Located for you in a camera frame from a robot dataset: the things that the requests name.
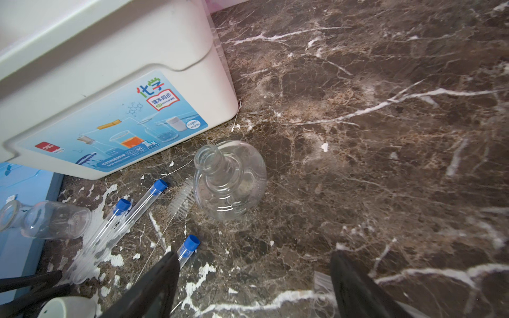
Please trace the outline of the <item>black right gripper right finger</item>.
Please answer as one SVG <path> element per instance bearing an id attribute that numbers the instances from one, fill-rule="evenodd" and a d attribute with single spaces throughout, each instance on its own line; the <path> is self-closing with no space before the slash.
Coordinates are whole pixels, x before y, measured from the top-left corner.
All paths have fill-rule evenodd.
<path id="1" fill-rule="evenodd" d="M 331 281 L 342 317 L 410 317 L 342 251 L 332 252 Z"/>

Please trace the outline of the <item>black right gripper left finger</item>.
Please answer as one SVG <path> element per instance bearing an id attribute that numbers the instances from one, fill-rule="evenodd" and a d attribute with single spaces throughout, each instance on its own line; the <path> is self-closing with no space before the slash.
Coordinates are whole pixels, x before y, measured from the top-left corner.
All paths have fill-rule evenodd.
<path id="1" fill-rule="evenodd" d="M 180 263 L 174 252 L 165 254 L 102 317 L 170 317 Z"/>

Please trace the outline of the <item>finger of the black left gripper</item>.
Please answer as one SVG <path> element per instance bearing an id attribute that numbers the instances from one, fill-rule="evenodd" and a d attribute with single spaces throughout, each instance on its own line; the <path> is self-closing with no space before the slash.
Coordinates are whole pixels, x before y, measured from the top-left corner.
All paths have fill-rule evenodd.
<path id="1" fill-rule="evenodd" d="M 0 292 L 8 292 L 26 287 L 51 288 L 63 277 L 62 270 L 51 271 L 43 274 L 34 274 L 18 278 L 1 278 Z"/>

